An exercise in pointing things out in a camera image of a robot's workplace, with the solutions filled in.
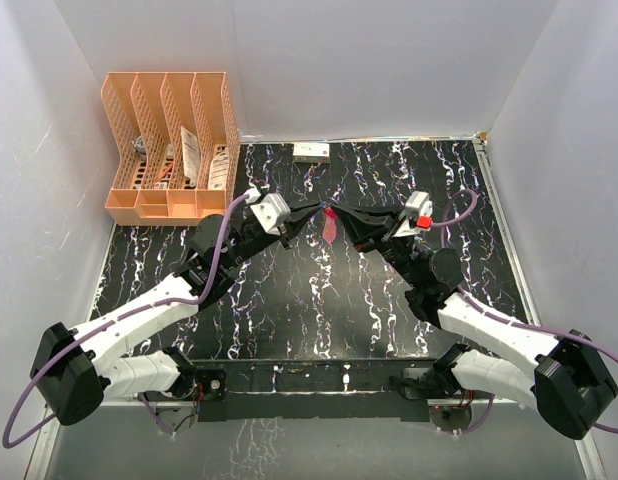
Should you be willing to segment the pink strap keyring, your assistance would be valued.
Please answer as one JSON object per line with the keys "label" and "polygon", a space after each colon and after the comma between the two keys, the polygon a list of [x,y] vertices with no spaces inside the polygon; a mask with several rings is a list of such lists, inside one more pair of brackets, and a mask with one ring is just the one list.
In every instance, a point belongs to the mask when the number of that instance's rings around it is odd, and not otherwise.
{"label": "pink strap keyring", "polygon": [[331,207],[324,209],[323,239],[331,245],[337,237],[337,215]]}

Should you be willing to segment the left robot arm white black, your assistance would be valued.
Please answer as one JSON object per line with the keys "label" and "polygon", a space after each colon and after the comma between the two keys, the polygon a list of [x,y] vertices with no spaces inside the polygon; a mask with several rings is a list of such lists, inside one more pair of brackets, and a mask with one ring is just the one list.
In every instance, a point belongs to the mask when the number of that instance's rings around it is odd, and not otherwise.
{"label": "left robot arm white black", "polygon": [[234,270],[279,243],[288,247],[321,209],[288,206],[278,194],[245,205],[232,225],[229,214],[203,218],[182,263],[153,288],[118,309],[73,328],[58,322],[40,340],[31,381],[61,425],[90,416],[106,399],[148,391],[189,396],[196,376],[184,355],[165,349],[128,352],[168,326],[215,304],[234,284]]}

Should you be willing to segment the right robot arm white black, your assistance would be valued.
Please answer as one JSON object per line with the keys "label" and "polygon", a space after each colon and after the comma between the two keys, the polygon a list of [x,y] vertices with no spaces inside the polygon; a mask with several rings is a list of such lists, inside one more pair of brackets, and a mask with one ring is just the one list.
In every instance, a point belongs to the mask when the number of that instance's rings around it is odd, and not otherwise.
{"label": "right robot arm white black", "polygon": [[[409,285],[405,297],[419,320],[465,340],[414,380],[414,388],[449,397],[482,391],[514,400],[573,440],[597,426],[618,396],[618,385],[588,336],[544,331],[464,292],[457,251],[430,249],[415,238],[414,229],[430,225],[428,217],[414,219],[397,207],[332,209],[358,252],[378,252]],[[400,232],[402,225],[411,231]]]}

